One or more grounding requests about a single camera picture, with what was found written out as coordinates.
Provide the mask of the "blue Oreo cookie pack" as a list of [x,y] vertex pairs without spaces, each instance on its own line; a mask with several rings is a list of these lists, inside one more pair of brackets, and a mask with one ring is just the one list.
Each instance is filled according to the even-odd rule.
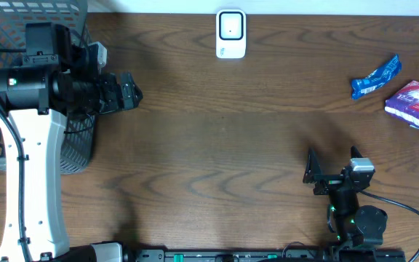
[[379,90],[388,84],[402,70],[402,63],[399,56],[395,54],[389,61],[375,69],[370,75],[363,79],[351,80],[351,98],[358,100],[361,97]]

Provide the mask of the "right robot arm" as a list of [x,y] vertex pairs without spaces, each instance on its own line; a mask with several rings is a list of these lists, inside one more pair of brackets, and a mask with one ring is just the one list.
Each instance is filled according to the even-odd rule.
[[387,213],[372,205],[360,205],[357,194],[370,186],[375,167],[356,147],[349,163],[338,173],[323,173],[313,149],[308,150],[304,183],[314,184],[315,195],[327,195],[327,225],[338,236],[329,247],[334,261],[376,261],[375,249],[383,244]]

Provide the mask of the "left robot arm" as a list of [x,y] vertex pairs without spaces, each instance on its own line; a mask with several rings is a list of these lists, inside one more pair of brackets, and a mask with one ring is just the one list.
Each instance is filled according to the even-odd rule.
[[68,120],[137,108],[132,75],[102,73],[101,44],[76,46],[61,24],[29,23],[19,66],[0,69],[7,202],[0,261],[133,261],[120,242],[72,247],[61,201]]

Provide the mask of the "white barcode scanner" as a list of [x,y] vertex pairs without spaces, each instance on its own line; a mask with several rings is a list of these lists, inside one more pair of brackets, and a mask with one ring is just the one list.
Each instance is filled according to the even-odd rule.
[[220,59],[241,59],[247,48],[247,18],[240,9],[222,9],[216,14],[215,54]]

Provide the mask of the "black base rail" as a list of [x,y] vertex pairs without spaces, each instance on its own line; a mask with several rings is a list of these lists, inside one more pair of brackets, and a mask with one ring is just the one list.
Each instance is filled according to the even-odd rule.
[[286,251],[246,251],[246,250],[136,250],[129,251],[122,258],[126,262],[259,262],[259,261],[374,261],[405,262],[402,251],[343,250],[337,255],[329,251],[317,251],[294,247]]

